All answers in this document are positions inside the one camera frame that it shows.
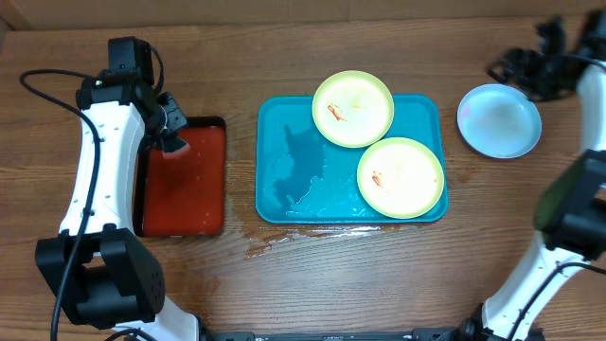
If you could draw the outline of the light blue plate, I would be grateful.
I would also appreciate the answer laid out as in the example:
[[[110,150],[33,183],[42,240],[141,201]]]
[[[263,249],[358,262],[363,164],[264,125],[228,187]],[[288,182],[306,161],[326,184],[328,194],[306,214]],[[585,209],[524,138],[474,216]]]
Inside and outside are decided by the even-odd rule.
[[[498,159],[521,157],[538,144],[543,124],[539,110],[521,91],[503,84],[484,84],[460,101],[456,122],[476,152]]]

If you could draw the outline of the yellow-green plate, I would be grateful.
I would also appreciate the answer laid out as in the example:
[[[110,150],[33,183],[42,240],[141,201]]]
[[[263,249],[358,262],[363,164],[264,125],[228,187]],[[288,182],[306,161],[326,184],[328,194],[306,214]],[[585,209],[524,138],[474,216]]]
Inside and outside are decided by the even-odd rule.
[[[413,219],[429,212],[445,189],[436,155],[406,137],[390,137],[363,153],[356,173],[362,197],[377,212],[394,219]]]
[[[347,70],[328,77],[312,98],[316,128],[328,141],[345,148],[362,148],[380,140],[394,115],[387,86],[364,71]]]

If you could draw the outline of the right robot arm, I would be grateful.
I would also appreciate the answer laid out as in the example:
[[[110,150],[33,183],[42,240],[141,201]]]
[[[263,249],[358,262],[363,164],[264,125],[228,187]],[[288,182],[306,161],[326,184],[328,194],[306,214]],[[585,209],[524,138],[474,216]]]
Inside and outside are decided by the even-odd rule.
[[[538,49],[511,48],[487,74],[514,85],[533,101],[575,92],[581,112],[581,154],[544,192],[535,210],[536,233],[503,286],[443,340],[542,340],[534,319],[578,271],[594,271],[605,251],[605,11],[590,11],[579,40],[566,48],[562,19],[536,26]]]

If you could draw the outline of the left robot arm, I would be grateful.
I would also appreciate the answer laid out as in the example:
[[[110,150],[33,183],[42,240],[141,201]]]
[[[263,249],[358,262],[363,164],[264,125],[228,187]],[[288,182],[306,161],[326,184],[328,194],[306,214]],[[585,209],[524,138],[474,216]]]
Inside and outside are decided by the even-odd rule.
[[[83,75],[76,106],[81,149],[70,206],[55,238],[37,242],[35,262],[56,302],[50,327],[58,337],[60,316],[74,325],[113,330],[127,340],[209,340],[201,319],[166,295],[163,270],[134,232],[135,161],[157,149],[177,156],[188,149],[178,131],[187,119],[163,77],[149,43],[135,37],[108,42],[109,66]]]

